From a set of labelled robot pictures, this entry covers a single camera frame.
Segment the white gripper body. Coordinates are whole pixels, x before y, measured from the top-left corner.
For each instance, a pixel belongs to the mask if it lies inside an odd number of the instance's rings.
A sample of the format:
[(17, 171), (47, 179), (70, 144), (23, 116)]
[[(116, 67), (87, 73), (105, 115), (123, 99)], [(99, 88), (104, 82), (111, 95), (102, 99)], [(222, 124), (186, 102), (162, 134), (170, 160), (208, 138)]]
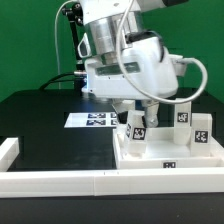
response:
[(83, 91), (97, 98), (146, 100), (173, 96), (178, 89), (172, 56), (155, 32), (132, 33), (117, 57), (115, 36), (97, 33), (85, 61)]

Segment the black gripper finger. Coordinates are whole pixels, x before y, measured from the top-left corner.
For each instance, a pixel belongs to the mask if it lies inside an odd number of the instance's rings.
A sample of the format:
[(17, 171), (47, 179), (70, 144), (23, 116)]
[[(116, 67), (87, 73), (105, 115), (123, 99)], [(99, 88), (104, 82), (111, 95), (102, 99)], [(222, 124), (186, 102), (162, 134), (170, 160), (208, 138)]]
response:
[(142, 106), (144, 108), (144, 118), (147, 128), (155, 128), (158, 126), (158, 109), (159, 102), (154, 100), (143, 100)]
[(117, 114), (117, 119), (120, 124), (127, 123), (128, 111), (135, 109), (134, 100), (114, 99), (112, 106)]

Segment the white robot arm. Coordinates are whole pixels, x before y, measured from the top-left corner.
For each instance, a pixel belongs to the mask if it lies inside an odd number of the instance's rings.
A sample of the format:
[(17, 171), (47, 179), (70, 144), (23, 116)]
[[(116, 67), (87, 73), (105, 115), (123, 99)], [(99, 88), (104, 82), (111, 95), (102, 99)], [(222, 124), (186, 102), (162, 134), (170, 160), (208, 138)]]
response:
[(82, 91), (114, 101), (124, 116), (123, 100), (140, 100), (148, 127), (158, 125), (158, 106), (177, 92), (177, 55), (158, 33), (146, 30), (142, 13), (187, 0), (80, 0), (85, 34), (78, 51), (87, 84)]

